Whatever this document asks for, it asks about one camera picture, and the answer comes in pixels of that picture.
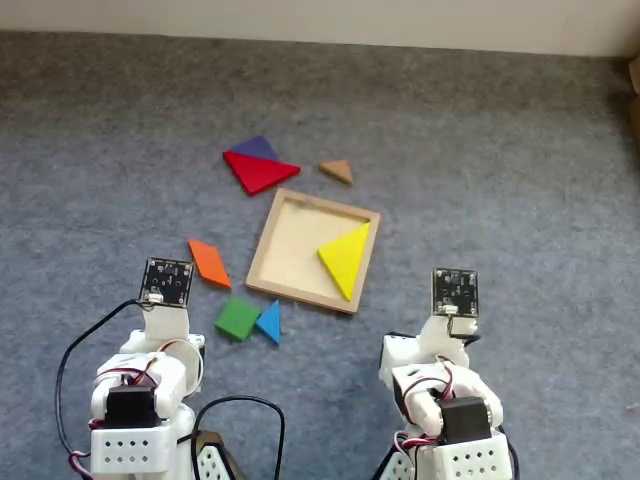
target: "small brown triangle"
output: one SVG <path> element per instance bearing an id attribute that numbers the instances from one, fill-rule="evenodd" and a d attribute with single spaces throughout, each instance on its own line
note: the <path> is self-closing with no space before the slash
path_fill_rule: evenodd
<path id="1" fill-rule="evenodd" d="M 331 175 L 333 178 L 346 183 L 347 185 L 353 185 L 351 169 L 349 168 L 349 162 L 346 160 L 323 162 L 320 164 L 320 170 L 327 175 Z"/>

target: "green square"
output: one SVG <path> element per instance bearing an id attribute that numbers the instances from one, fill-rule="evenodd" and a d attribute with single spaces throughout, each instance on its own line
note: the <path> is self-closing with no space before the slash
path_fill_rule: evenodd
<path id="1" fill-rule="evenodd" d="M 239 341 L 246 340 L 260 316 L 260 310 L 244 300 L 231 297 L 218 317 L 216 327 Z"/>

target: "black circuit board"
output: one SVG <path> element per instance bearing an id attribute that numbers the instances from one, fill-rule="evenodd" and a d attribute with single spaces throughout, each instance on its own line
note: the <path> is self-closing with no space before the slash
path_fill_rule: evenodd
<path id="1" fill-rule="evenodd" d="M 149 257 L 140 287 L 140 301 L 147 301 L 149 294 L 161 294 L 160 305 L 186 307 L 191 290 L 193 263 L 166 258 Z"/>
<path id="2" fill-rule="evenodd" d="M 455 305 L 456 317 L 478 316 L 478 272 L 434 268 L 431 290 L 433 315 L 446 315 L 445 306 Z"/>

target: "gray carpet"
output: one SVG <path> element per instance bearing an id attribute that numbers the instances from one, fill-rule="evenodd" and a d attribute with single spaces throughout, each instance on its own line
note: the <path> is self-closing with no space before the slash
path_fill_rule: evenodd
<path id="1" fill-rule="evenodd" d="M 434 266 L 480 271 L 472 366 L 501 396 L 525 480 L 636 478 L 640 468 L 640 168 L 624 63 L 403 48 L 0 34 L 0 471 L 71 477 L 53 380 L 64 348 L 136 296 L 147 256 L 220 247 L 234 293 L 273 190 L 248 198 L 221 151 L 265 134 L 303 166 L 293 189 L 382 212 L 360 312 L 289 301 L 282 345 L 213 331 L 227 294 L 192 290 L 207 336 L 195 408 L 262 395 L 287 415 L 282 478 L 366 479 L 401 426 L 376 378 L 383 333 L 418 332 Z M 317 172 L 353 162 L 351 189 Z M 91 380 L 131 311 L 82 346 L 65 384 L 87 448 Z M 220 407 L 253 479 L 277 422 Z"/>

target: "white wall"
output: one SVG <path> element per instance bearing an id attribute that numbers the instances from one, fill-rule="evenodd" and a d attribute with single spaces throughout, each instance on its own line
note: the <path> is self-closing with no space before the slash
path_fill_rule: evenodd
<path id="1" fill-rule="evenodd" d="M 629 56 L 640 0 L 0 0 L 0 28 Z"/>

